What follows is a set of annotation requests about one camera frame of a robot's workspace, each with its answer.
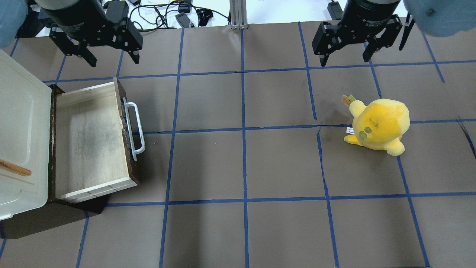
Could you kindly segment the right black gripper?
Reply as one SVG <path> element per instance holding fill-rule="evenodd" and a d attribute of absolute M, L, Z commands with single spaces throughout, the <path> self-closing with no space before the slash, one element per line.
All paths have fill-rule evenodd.
<path fill-rule="evenodd" d="M 402 29 L 394 12 L 399 0 L 348 0 L 342 8 L 332 0 L 327 9 L 338 24 L 321 22 L 312 41 L 312 49 L 325 67 L 330 54 L 348 44 L 367 42 L 363 52 L 364 62 L 369 62 L 376 51 L 391 47 Z"/>

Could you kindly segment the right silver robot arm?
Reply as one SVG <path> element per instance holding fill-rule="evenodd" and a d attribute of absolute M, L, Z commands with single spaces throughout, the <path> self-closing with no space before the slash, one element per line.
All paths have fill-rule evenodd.
<path fill-rule="evenodd" d="M 414 25 L 421 32 L 447 37 L 475 28 L 474 0 L 405 0 L 405 22 L 395 10 L 399 0 L 349 0 L 338 24 L 321 22 L 312 49 L 326 66 L 330 54 L 350 44 L 367 44 L 362 58 L 369 62 L 376 51 L 391 47 L 403 31 L 399 50 L 403 50 Z"/>

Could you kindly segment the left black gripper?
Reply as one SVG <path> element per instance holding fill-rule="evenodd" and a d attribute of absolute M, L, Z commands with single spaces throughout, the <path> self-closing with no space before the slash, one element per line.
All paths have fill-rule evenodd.
<path fill-rule="evenodd" d="M 64 55 L 75 55 L 96 67 L 97 58 L 87 44 L 107 45 L 127 52 L 135 64 L 139 63 L 143 37 L 128 17 L 112 23 L 98 0 L 40 0 L 39 6 L 63 31 L 50 32 L 49 37 Z M 79 43 L 74 44 L 68 36 Z"/>

